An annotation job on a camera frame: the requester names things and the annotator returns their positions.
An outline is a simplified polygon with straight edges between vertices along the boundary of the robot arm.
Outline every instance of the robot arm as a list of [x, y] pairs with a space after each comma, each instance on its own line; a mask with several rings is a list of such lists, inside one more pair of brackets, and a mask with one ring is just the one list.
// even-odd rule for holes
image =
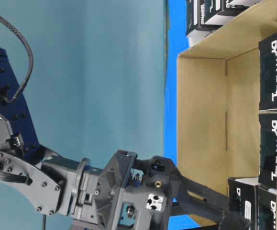
[[[44, 215], [71, 215], [71, 230], [166, 230], [169, 217], [196, 214], [220, 230], [250, 222], [228, 211], [228, 198], [181, 175], [170, 159], [138, 160], [119, 150], [104, 169], [63, 158], [39, 144], [6, 51], [0, 48], [0, 183], [21, 192]], [[142, 178], [135, 170], [143, 171]], [[121, 223], [123, 210], [134, 219]]]

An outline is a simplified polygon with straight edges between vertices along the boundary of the black cable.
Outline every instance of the black cable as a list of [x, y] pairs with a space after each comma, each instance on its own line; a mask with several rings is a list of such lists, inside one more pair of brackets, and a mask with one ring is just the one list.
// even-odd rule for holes
[[20, 84], [18, 90], [16, 91], [16, 93], [13, 95], [12, 99], [9, 100], [7, 97], [3, 97], [3, 99], [5, 100], [6, 103], [11, 103], [14, 100], [16, 100], [16, 98], [18, 97], [18, 95], [20, 93], [22, 93], [30, 79], [32, 70], [33, 70], [33, 65], [34, 65], [34, 58], [33, 58], [33, 53], [32, 50], [30, 48], [29, 43], [27, 42], [27, 40], [24, 38], [24, 36], [11, 24], [9, 23], [7, 20], [5, 20], [1, 15], [0, 15], [0, 23], [2, 23], [3, 25], [5, 25], [9, 30], [11, 30], [18, 38], [19, 40], [21, 40], [22, 44], [24, 45], [27, 53], [28, 53], [28, 58], [29, 58], [29, 68], [28, 68], [28, 72], [24, 78], [24, 80], [22, 81], [22, 83]]
[[46, 215], [43, 215], [43, 230], [46, 230]]
[[31, 179], [28, 176], [15, 175], [8, 172], [3, 172], [3, 165], [0, 163], [0, 180], [12, 183], [29, 184]]

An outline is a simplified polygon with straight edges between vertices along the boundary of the teal backdrop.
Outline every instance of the teal backdrop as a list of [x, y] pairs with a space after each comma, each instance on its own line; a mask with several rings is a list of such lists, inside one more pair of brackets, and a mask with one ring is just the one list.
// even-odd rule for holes
[[[164, 0], [0, 0], [0, 14], [34, 52], [24, 95], [42, 144], [97, 167], [117, 149], [163, 155]], [[0, 46], [21, 81], [27, 55], [1, 24]], [[41, 219], [0, 184], [0, 230], [40, 230]], [[48, 230], [70, 224], [47, 219]]]

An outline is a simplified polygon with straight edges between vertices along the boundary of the black product box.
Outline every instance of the black product box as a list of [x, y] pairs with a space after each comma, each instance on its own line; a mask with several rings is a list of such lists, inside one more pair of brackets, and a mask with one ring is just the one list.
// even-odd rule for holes
[[243, 5], [243, 6], [253, 6], [260, 0], [230, 0], [230, 4], [233, 5]]
[[228, 179], [229, 209], [251, 221], [249, 230], [257, 230], [258, 177]]
[[277, 34], [259, 43], [261, 62], [260, 111], [277, 110]]
[[186, 0], [187, 3], [187, 30], [186, 37], [202, 38], [211, 31], [220, 28], [220, 25], [206, 25], [205, 0]]
[[277, 191], [258, 188], [258, 227], [260, 230], [275, 230], [277, 227]]
[[225, 25], [235, 16], [248, 9], [243, 5], [232, 5], [230, 0], [205, 0], [205, 24]]
[[259, 183], [277, 188], [277, 113], [260, 114], [261, 152]]

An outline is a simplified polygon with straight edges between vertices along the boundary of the open cardboard box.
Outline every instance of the open cardboard box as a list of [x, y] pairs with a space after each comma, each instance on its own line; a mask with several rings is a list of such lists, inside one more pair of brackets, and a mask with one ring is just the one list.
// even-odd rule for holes
[[276, 32], [277, 0], [262, 0], [177, 59], [178, 166], [225, 195], [259, 173], [258, 43]]

